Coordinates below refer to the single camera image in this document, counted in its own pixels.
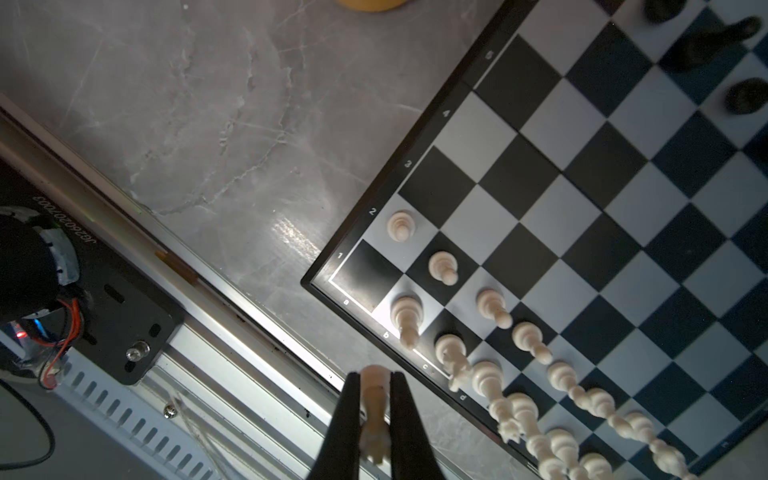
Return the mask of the white chess piece knight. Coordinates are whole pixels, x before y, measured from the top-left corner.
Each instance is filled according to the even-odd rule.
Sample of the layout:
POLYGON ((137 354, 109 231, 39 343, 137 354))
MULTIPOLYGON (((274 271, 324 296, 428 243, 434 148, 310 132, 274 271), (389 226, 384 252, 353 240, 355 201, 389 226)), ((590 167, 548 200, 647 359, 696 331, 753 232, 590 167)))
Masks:
POLYGON ((369 365, 359 374, 360 400, 366 414, 359 449, 363 458, 380 465, 391 455, 391 436, 385 421, 389 407, 391 371, 381 365, 369 365))

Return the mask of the black white chess board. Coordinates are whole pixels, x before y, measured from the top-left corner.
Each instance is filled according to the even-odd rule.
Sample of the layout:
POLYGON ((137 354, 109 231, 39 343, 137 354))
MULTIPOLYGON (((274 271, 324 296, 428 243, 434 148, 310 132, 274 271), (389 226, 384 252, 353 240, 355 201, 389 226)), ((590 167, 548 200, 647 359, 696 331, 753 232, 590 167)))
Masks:
POLYGON ((445 335, 617 478, 662 472, 534 348, 703 473, 767 423, 766 3, 505 2, 302 285, 493 438, 445 335))

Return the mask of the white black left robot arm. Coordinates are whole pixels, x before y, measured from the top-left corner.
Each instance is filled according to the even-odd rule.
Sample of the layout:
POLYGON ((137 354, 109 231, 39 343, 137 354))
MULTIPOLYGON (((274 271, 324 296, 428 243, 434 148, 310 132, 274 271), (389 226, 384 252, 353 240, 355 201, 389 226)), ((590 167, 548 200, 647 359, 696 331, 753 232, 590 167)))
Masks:
POLYGON ((76 250, 58 223, 31 208, 1 208, 2 324, 38 317, 79 279, 76 250))

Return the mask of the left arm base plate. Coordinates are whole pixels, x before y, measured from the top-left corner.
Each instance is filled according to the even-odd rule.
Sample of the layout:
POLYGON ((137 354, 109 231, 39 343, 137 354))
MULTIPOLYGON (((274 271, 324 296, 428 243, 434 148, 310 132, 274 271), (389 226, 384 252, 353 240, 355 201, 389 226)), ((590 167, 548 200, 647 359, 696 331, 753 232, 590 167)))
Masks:
POLYGON ((1 167, 1 208, 21 206, 58 223, 71 240, 80 279, 60 290, 36 318, 18 321, 34 339, 64 339, 76 306, 83 333, 74 347, 125 385, 137 383, 183 324, 184 310, 95 234, 8 165, 1 167))

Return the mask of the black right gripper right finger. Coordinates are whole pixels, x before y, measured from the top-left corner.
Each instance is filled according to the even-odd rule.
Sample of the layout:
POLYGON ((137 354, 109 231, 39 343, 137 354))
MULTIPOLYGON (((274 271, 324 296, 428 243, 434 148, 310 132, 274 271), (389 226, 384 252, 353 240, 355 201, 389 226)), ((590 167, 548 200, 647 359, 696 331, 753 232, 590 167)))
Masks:
POLYGON ((402 372, 391 374, 390 434, 392 479, 445 479, 402 372))

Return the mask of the white pawn on board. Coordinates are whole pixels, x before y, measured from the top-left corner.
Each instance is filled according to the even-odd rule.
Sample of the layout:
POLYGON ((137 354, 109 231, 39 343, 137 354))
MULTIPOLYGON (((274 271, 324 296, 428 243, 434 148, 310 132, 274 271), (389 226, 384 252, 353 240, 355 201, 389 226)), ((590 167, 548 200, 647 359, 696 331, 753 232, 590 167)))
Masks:
POLYGON ((416 222, 407 210, 396 211, 389 218, 386 230, 393 241, 404 243, 415 234, 416 222))

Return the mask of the aluminium front rail frame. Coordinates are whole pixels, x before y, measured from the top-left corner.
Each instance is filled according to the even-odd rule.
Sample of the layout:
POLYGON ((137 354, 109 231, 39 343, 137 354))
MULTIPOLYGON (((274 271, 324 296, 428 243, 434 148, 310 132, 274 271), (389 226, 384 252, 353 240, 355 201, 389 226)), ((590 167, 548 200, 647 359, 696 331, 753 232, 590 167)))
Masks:
POLYGON ((153 366, 125 385, 73 347, 51 392, 173 479, 302 479, 343 384, 151 213, 11 100, 1 167, 67 211, 185 312, 153 366))

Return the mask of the yellow left plastic tray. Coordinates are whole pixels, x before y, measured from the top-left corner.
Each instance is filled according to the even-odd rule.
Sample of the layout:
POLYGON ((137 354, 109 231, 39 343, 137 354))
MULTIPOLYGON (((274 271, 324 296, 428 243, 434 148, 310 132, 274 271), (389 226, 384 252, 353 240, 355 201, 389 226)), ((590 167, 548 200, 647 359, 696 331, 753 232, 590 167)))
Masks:
POLYGON ((337 0, 337 3, 353 11, 381 13, 401 7, 407 0, 337 0))

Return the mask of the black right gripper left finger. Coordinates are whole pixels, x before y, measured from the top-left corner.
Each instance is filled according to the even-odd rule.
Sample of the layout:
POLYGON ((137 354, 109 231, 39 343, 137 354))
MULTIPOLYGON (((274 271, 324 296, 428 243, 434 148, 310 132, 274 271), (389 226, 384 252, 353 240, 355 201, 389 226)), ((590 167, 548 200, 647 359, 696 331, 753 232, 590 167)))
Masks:
POLYGON ((359 478, 360 385, 357 372, 346 376, 331 423, 307 480, 359 478))

